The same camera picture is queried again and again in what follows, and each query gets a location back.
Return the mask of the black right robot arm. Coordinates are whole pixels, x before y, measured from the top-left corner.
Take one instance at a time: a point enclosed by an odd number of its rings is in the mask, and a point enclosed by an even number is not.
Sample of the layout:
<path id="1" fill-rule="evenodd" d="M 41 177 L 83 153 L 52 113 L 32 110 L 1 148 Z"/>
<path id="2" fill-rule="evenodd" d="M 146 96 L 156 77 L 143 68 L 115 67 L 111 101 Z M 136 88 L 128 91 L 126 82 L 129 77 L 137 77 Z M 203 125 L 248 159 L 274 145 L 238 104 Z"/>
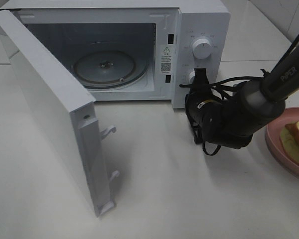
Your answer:
<path id="1" fill-rule="evenodd" d="M 194 142 L 240 149 L 253 134 L 278 118 L 285 100 L 299 90 L 299 34 L 271 72 L 262 77 L 239 76 L 209 83 L 205 68 L 196 68 L 188 88 L 185 113 Z"/>

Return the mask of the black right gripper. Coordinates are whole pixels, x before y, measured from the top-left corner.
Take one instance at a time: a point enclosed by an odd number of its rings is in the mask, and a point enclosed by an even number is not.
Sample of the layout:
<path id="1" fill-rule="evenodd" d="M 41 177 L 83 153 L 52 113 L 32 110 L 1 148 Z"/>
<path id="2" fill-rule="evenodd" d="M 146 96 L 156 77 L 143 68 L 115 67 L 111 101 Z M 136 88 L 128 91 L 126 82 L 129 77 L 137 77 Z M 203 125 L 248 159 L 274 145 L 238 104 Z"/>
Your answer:
<path id="1" fill-rule="evenodd" d="M 185 112 L 194 142 L 229 144 L 229 134 L 225 131 L 227 119 L 224 115 L 224 104 L 208 87 L 206 68 L 195 68 L 194 72 L 194 86 L 190 87 L 185 98 Z"/>

